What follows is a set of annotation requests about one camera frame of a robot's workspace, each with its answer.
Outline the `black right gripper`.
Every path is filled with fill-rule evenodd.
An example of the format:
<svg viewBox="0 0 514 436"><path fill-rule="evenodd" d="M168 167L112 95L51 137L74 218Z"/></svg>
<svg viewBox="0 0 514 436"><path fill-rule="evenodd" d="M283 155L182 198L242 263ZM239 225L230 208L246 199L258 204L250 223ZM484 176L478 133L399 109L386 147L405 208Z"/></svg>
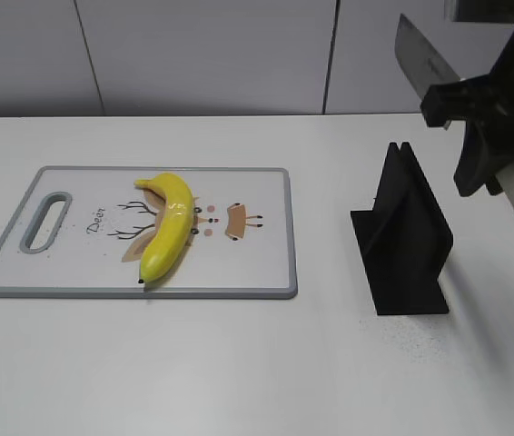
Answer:
<svg viewBox="0 0 514 436"><path fill-rule="evenodd" d="M514 164L514 33L487 74L431 85L420 110L428 127L467 121L453 176L459 195L482 186L502 193L496 173Z"/></svg>

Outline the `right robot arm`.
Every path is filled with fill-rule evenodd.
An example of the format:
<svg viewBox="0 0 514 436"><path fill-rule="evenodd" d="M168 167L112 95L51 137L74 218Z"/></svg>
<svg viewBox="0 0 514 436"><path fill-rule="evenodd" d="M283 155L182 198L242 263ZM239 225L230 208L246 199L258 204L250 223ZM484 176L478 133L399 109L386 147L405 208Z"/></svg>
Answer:
<svg viewBox="0 0 514 436"><path fill-rule="evenodd" d="M454 17L514 24L514 1L460 1ZM514 163L514 32L487 74L430 86L420 109L429 127L466 124L453 176L460 196L471 196L481 186L492 195L501 193L498 173Z"/></svg>

